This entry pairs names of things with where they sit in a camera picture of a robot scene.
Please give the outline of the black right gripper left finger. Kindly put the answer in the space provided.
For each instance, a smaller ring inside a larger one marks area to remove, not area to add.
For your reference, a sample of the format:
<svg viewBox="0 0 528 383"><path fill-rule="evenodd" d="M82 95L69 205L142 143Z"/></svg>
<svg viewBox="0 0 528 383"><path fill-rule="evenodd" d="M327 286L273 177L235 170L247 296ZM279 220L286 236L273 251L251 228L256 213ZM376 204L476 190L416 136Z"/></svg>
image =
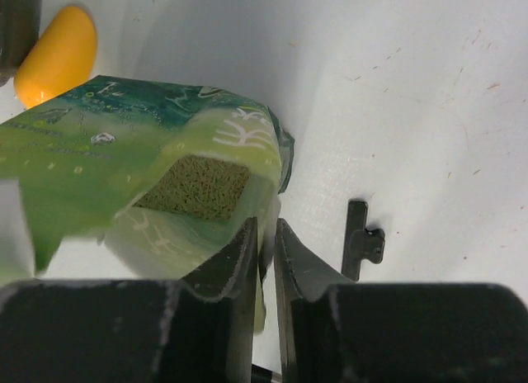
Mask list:
<svg viewBox="0 0 528 383"><path fill-rule="evenodd" d="M251 218L178 280L29 280L1 290L4 382L248 382Z"/></svg>

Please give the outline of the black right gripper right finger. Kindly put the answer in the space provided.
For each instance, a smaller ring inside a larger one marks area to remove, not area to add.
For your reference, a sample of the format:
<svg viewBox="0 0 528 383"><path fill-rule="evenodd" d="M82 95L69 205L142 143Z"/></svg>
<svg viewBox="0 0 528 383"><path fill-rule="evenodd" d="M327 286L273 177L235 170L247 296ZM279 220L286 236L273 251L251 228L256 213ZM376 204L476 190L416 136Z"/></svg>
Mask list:
<svg viewBox="0 0 528 383"><path fill-rule="evenodd" d="M276 229L285 382L524 382L527 309L486 283L355 283Z"/></svg>

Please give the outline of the black bag clip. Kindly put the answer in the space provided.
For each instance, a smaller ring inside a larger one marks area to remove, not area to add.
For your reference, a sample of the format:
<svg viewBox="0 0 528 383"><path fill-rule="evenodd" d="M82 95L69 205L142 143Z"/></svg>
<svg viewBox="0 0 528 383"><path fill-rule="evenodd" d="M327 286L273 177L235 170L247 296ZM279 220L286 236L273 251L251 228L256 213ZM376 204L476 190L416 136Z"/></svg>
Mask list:
<svg viewBox="0 0 528 383"><path fill-rule="evenodd" d="M384 231L380 228L368 229L367 215L368 204L365 201L348 201L341 274L353 282L360 280L364 260L380 264L384 257Z"/></svg>

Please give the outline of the green litter bag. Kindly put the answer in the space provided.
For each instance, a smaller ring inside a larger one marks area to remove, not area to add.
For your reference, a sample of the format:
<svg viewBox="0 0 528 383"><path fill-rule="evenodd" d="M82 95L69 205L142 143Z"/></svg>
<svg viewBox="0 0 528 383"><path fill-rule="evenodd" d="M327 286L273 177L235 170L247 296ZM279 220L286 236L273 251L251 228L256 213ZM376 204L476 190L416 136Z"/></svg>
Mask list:
<svg viewBox="0 0 528 383"><path fill-rule="evenodd" d="M1 281L39 276L65 239L181 278L246 219L273 228L294 145L270 108L224 89L95 77L1 125Z"/></svg>

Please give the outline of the yellow plastic scoop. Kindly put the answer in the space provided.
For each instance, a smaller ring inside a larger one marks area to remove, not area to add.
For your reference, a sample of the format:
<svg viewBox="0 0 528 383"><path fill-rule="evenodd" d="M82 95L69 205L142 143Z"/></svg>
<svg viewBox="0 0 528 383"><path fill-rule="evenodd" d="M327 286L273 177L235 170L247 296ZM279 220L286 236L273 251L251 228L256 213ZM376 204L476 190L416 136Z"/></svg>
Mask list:
<svg viewBox="0 0 528 383"><path fill-rule="evenodd" d="M14 89L26 108L85 83L97 55L97 30L77 5L59 10L16 71Z"/></svg>

